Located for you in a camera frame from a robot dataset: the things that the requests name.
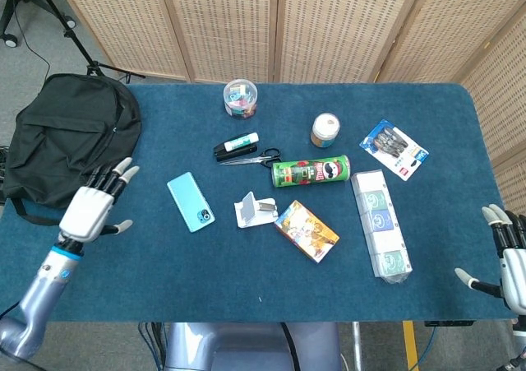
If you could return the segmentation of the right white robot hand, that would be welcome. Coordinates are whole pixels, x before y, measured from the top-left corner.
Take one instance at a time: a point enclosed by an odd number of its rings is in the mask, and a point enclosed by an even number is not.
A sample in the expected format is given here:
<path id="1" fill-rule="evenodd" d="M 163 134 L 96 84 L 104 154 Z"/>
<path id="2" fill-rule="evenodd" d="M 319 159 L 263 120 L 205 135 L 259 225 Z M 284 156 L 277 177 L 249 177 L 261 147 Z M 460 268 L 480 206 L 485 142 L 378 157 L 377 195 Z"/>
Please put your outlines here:
<path id="1" fill-rule="evenodd" d="M 525 215 L 502 210 L 496 204 L 482 207 L 482 215 L 491 227 L 499 259 L 501 283 L 493 285 L 456 267 L 455 275 L 471 290 L 504 300 L 518 316 L 525 315 Z"/>

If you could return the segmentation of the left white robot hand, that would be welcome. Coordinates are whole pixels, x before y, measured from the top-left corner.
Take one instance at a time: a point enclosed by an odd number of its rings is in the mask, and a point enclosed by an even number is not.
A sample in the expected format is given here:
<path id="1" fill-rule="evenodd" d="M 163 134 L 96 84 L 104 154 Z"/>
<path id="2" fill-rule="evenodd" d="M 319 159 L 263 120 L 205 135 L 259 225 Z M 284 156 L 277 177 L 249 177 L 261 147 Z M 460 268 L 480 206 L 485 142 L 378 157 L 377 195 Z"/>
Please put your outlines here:
<path id="1" fill-rule="evenodd" d="M 67 240 L 78 243 L 94 242 L 100 235 L 121 234 L 133 225 L 124 220 L 116 225 L 106 225 L 109 212 L 125 187 L 140 167 L 129 168 L 131 157 L 117 164 L 100 165 L 95 168 L 72 198 L 59 223 L 58 242 Z"/>

